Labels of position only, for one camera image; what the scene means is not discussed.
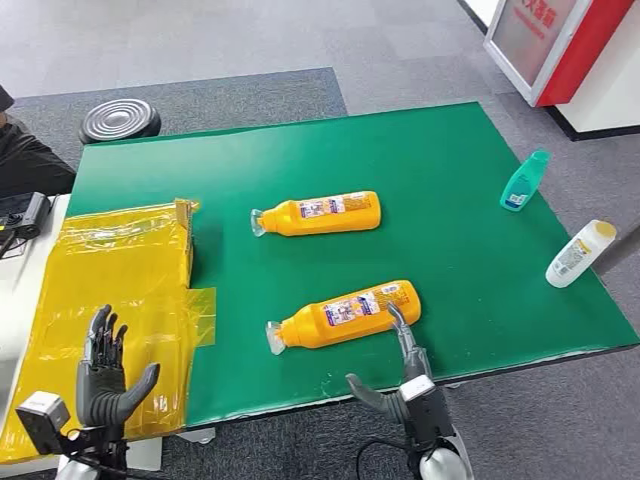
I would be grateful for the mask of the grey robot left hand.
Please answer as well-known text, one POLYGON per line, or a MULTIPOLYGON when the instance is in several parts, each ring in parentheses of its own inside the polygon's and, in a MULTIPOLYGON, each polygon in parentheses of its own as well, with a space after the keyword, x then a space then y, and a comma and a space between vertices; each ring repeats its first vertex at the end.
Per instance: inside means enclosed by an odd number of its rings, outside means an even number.
POLYGON ((118 314, 109 304, 97 310, 85 336, 76 375, 75 406, 84 427, 122 427, 157 384, 161 365, 147 365, 128 387, 124 368, 126 324, 115 329, 118 314))

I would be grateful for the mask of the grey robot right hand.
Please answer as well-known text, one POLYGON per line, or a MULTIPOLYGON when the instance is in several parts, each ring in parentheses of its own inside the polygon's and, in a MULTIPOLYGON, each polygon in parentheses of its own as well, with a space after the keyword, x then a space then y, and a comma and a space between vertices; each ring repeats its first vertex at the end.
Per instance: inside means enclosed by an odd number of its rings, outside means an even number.
POLYGON ((454 441, 457 434, 444 394, 432 379, 426 350, 419 346, 401 310, 388 303, 403 359, 403 382, 392 393, 383 394, 370 388, 357 375, 346 376, 355 398, 405 427, 409 451, 430 455, 438 448, 458 454, 454 441))

